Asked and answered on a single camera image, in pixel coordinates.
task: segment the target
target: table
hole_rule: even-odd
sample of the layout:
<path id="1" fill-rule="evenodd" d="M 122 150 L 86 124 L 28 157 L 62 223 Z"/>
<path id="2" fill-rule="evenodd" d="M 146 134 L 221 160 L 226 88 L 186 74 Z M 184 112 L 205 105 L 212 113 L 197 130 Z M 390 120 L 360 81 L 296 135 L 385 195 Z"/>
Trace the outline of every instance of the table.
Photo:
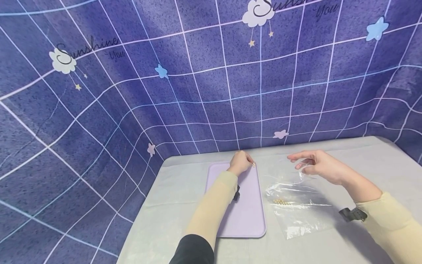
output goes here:
<path id="1" fill-rule="evenodd" d="M 422 222 L 422 167 L 392 142 L 379 137 L 337 139 L 248 150 L 255 159 L 261 192 L 275 182 L 274 164 L 301 150 L 322 149 L 390 192 Z M 212 162 L 229 161 L 234 152 L 171 157 L 157 178 L 129 232 L 118 264 L 164 264 L 174 254 L 197 202 Z M 290 163 L 280 166 L 291 171 Z M 341 186 L 320 179 L 319 188 L 338 209 L 354 208 Z M 267 233 L 259 239 L 218 239 L 217 264 L 392 263 L 361 223 L 338 223 L 332 229 L 286 240 L 264 198 Z"/>

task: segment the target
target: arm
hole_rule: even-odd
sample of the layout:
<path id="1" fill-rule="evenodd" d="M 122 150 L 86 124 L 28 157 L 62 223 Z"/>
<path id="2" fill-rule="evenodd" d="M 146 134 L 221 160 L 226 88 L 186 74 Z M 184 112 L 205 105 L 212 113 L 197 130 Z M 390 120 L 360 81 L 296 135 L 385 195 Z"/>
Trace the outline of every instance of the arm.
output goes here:
<path id="1" fill-rule="evenodd" d="M 198 204 L 170 264 L 212 264 L 217 231 L 237 191 L 238 176 L 252 164 L 251 156 L 238 151 L 230 168 L 222 172 Z"/>
<path id="2" fill-rule="evenodd" d="M 410 212 L 389 193 L 327 153 L 303 151 L 288 156 L 292 162 L 305 158 L 296 165 L 305 174 L 319 174 L 329 182 L 343 186 L 356 206 L 367 213 L 363 225 L 395 264 L 422 263 L 422 227 Z"/>

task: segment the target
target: black clip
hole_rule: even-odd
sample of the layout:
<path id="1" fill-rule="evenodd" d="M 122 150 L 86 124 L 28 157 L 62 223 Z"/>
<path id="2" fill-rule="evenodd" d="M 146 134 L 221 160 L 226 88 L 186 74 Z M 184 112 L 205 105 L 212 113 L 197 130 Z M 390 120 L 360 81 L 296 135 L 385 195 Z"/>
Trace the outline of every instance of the black clip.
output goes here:
<path id="1" fill-rule="evenodd" d="M 236 193 L 235 193 L 235 197 L 233 197 L 233 200 L 234 201 L 237 201 L 238 199 L 239 199 L 239 197 L 240 197 L 240 192 L 239 192 L 239 190 L 240 190 L 240 186 L 238 185 L 238 190 L 236 191 Z"/>
<path id="2" fill-rule="evenodd" d="M 338 212 L 346 222 L 350 222 L 353 220 L 362 220 L 365 221 L 368 215 L 359 208 L 354 208 L 350 211 L 349 208 L 344 208 Z"/>

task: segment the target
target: black sleeve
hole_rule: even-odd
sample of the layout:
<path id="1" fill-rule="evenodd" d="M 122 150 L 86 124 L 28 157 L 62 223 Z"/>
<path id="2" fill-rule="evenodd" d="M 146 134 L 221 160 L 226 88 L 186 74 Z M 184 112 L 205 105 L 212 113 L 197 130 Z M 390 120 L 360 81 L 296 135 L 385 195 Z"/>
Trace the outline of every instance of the black sleeve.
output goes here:
<path id="1" fill-rule="evenodd" d="M 214 252 L 203 237 L 186 235 L 180 240 L 170 264 L 214 264 Z"/>

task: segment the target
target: wall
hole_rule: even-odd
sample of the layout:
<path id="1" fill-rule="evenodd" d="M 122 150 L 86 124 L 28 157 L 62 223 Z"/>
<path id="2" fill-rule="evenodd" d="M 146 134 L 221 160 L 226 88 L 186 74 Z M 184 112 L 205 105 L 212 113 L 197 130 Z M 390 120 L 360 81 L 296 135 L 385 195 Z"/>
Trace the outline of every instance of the wall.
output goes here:
<path id="1" fill-rule="evenodd" d="M 422 2 L 269 3 L 2 1 L 0 263 L 115 263 L 174 155 L 377 135 L 421 163 Z"/>

